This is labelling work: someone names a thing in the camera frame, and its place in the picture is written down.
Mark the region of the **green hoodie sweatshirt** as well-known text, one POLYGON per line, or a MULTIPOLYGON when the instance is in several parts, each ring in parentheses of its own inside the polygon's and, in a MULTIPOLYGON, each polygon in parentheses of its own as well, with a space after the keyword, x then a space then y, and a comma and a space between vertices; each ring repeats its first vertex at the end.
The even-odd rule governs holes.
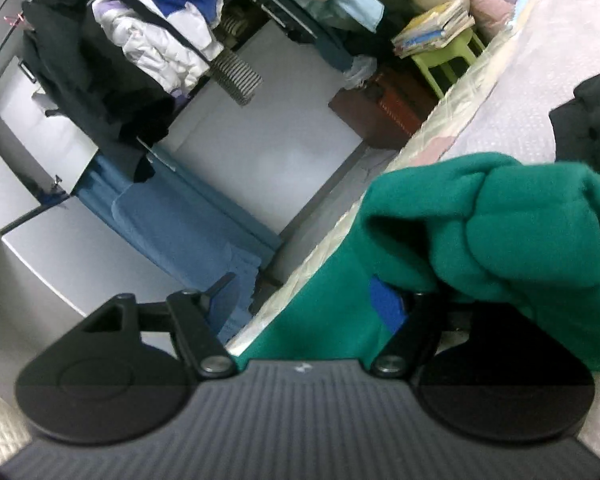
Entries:
POLYGON ((516 304, 600 372, 600 174, 498 153, 382 174, 312 278, 235 340, 238 363, 372 362, 391 337, 373 280, 516 304))

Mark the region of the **blue covered chair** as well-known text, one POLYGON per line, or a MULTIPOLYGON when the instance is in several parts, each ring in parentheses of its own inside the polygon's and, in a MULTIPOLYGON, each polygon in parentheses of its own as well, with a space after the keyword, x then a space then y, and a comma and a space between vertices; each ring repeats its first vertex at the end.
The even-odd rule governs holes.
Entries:
POLYGON ((114 221, 140 252, 189 289, 203 292, 224 274, 236 275, 212 310, 212 326, 225 344, 250 321, 259 273, 282 240, 165 151, 147 159, 155 174, 114 201, 114 221))

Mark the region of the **grey wardrobe cabinet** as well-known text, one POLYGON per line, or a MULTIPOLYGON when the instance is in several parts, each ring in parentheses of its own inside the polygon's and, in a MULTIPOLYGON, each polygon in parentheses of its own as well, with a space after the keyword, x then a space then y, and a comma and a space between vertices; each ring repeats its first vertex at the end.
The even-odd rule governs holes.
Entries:
POLYGON ((118 292, 161 301, 181 284, 77 198, 44 205, 23 183, 71 192, 97 152, 18 58, 0 77, 0 399, 14 405, 20 370, 118 292))

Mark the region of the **blue curtain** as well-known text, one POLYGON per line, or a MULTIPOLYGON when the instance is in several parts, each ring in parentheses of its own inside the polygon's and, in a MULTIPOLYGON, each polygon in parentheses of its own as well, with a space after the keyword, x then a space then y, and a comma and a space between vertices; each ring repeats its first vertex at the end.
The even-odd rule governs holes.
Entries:
POLYGON ((114 201, 133 183, 145 182, 154 174, 154 167, 145 156, 140 159, 134 176, 129 178, 105 155, 98 153, 87 165, 72 195, 108 226, 115 226, 114 201))

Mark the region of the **dark brown box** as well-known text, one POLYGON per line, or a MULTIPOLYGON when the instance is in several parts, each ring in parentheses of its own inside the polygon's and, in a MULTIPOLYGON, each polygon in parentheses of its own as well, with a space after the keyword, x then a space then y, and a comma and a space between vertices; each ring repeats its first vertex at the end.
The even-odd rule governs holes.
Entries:
POLYGON ((328 106, 371 148, 400 151, 437 102, 421 76, 383 70, 361 88, 339 90, 328 106))

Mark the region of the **black garment on bed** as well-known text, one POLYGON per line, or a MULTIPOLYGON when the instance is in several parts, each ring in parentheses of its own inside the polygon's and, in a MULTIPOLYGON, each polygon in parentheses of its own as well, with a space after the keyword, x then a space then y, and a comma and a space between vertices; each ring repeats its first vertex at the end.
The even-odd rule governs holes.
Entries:
POLYGON ((548 114, 556 160, 583 162, 600 173, 600 74, 573 90, 573 98, 548 114))

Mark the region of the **white hanging jacket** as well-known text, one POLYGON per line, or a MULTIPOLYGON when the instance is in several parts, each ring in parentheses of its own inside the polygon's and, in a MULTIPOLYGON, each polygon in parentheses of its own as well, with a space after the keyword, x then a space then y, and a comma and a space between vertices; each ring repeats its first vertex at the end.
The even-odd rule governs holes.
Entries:
POLYGON ((95 0, 92 12, 106 37, 122 50, 126 59, 171 94, 191 92, 208 72, 207 62, 224 50, 202 14, 190 3, 166 20, 195 50, 184 47, 170 32, 143 21, 119 0, 95 0))

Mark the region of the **green plastic stool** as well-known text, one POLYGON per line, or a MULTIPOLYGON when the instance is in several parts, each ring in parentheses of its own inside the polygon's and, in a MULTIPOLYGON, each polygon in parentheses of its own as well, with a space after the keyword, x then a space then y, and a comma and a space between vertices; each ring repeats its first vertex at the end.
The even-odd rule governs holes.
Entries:
POLYGON ((431 73, 431 70, 433 68, 440 68, 450 85, 454 86, 458 81, 458 76, 454 72, 451 63, 457 58, 461 58, 468 67, 473 66, 485 48, 476 32, 472 28, 468 28, 451 40, 445 47, 416 53, 411 56, 411 59, 430 85, 434 94, 441 100, 444 97, 444 92, 437 79, 434 78, 434 74, 431 73))

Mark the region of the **black hanging jacket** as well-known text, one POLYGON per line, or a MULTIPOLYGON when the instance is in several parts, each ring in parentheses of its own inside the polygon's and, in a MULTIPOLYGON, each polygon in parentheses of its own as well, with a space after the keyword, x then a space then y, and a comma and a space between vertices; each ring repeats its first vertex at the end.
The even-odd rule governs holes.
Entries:
POLYGON ((125 177, 151 178, 148 150, 169 132, 174 97, 106 37, 88 0, 26 1, 22 12, 24 64, 61 114, 125 177))

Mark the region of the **stack of books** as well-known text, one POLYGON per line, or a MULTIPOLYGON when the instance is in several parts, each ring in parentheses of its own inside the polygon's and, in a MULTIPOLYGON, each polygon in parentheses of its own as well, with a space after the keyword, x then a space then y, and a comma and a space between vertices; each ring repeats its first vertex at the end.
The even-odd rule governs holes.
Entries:
POLYGON ((413 18, 391 40, 399 58, 445 47, 464 30, 475 25, 462 0, 448 1, 413 18))

